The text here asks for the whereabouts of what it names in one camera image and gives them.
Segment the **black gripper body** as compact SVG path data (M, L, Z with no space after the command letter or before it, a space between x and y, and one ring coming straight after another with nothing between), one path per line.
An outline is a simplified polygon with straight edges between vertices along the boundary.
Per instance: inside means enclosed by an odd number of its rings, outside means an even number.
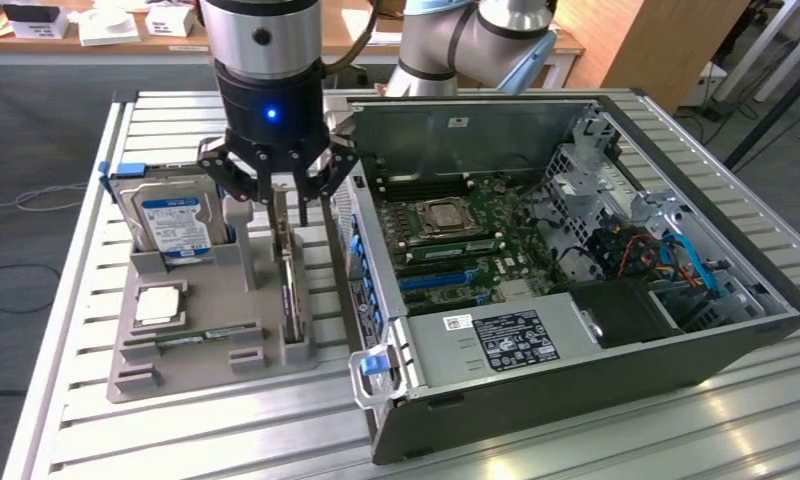
M226 144L238 156L297 151L317 156L328 147L322 118L322 65L312 63L298 74L254 79L214 62L217 86L226 115Z

